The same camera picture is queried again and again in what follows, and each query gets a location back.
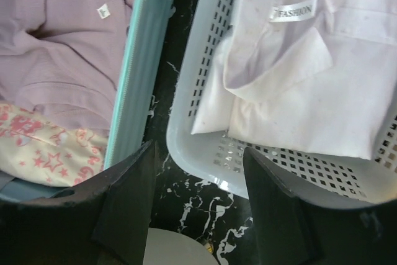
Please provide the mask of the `white shirt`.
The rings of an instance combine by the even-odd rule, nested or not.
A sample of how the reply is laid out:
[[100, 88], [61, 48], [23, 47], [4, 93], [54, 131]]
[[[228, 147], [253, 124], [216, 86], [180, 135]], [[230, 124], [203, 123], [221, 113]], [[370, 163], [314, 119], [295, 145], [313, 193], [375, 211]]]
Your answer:
[[396, 88], [396, 0], [234, 0], [192, 134], [370, 159]]

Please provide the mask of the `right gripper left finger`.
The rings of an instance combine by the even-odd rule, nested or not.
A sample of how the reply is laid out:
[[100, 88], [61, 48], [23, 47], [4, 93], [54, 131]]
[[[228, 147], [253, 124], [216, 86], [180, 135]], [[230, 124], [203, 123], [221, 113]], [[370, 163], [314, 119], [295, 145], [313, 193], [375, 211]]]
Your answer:
[[159, 163], [139, 150], [50, 198], [1, 201], [2, 264], [142, 264]]

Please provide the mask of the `white round drum box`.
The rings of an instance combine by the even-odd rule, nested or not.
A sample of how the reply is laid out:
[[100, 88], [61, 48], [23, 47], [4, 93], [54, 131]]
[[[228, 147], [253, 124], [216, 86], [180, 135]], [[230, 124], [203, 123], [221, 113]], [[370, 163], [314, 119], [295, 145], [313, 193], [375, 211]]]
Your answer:
[[149, 228], [143, 265], [218, 265], [198, 241], [173, 231]]

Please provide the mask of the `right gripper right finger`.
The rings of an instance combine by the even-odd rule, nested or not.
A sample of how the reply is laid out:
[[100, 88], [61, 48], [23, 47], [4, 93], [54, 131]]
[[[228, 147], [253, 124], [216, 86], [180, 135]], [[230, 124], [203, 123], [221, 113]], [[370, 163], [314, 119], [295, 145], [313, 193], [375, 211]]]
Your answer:
[[250, 147], [243, 167], [261, 264], [396, 264], [396, 200], [336, 194]]

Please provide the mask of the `light blue hard-shell suitcase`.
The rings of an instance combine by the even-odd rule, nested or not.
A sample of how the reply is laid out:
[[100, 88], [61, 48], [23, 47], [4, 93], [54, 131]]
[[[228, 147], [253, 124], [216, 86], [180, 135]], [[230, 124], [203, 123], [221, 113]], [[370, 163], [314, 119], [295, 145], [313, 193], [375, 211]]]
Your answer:
[[[110, 129], [106, 135], [93, 131], [107, 139], [103, 171], [141, 145], [171, 6], [172, 0], [134, 0]], [[65, 188], [25, 181], [1, 171], [2, 200], [51, 197]]]

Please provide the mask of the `light purple knit top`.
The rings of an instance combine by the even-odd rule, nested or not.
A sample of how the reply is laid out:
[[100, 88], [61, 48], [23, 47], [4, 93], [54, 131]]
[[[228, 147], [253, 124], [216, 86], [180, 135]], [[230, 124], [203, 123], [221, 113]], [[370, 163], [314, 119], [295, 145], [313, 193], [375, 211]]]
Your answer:
[[109, 132], [134, 0], [1, 0], [1, 99]]

